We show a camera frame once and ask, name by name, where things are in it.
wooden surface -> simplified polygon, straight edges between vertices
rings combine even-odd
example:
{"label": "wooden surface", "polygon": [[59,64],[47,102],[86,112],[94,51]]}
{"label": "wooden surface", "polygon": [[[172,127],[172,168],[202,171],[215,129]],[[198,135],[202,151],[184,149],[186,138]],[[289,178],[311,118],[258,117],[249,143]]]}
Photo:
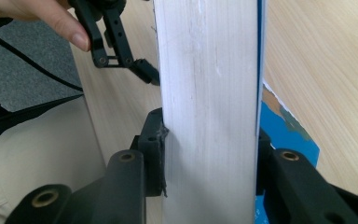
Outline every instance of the wooden surface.
{"label": "wooden surface", "polygon": [[255,218],[257,2],[236,3],[155,0],[165,224]]}
{"label": "wooden surface", "polygon": [[358,1],[268,3],[267,83],[319,145],[319,172],[358,193]]}
{"label": "wooden surface", "polygon": [[[157,65],[152,3],[133,4],[137,11],[127,7],[122,20],[134,56]],[[266,80],[320,146],[318,170],[358,193],[358,1],[270,0],[266,44]],[[160,105],[159,88],[74,55],[105,155],[127,148]],[[158,223],[160,214],[148,218]]]}

black bracket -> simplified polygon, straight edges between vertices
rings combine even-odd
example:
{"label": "black bracket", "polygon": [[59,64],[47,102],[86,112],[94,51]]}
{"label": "black bracket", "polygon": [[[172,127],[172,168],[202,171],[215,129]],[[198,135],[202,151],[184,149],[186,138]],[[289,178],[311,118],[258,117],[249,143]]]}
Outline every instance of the black bracket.
{"label": "black bracket", "polygon": [[131,149],[115,153],[104,178],[74,193],[64,185],[47,185],[28,194],[7,224],[145,223],[145,197],[166,195],[162,109],[151,111]]}
{"label": "black bracket", "polygon": [[273,149],[260,132],[257,194],[269,223],[358,223],[358,196],[328,184],[297,151]]}
{"label": "black bracket", "polygon": [[[74,7],[77,18],[89,35],[91,56],[96,67],[129,68],[145,83],[159,85],[158,70],[146,59],[134,60],[132,57],[130,44],[120,19],[126,0],[70,0],[69,3]],[[104,48],[103,36],[96,24],[101,18],[106,26],[104,36],[107,45],[115,51],[114,56],[108,56]]]}

clamp arm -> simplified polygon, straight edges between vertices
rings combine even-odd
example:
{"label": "clamp arm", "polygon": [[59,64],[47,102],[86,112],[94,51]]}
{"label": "clamp arm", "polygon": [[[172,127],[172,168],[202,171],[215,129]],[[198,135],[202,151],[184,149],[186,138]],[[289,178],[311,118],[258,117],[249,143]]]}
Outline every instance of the clamp arm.
{"label": "clamp arm", "polygon": [[[129,68],[145,83],[159,85],[158,70],[146,59],[134,60],[130,44],[126,37],[120,14],[124,10],[126,0],[70,0],[80,23],[85,27],[90,43],[91,56],[96,67]],[[103,18],[106,26],[104,36],[109,48],[115,51],[114,56],[106,53],[96,21]]]}

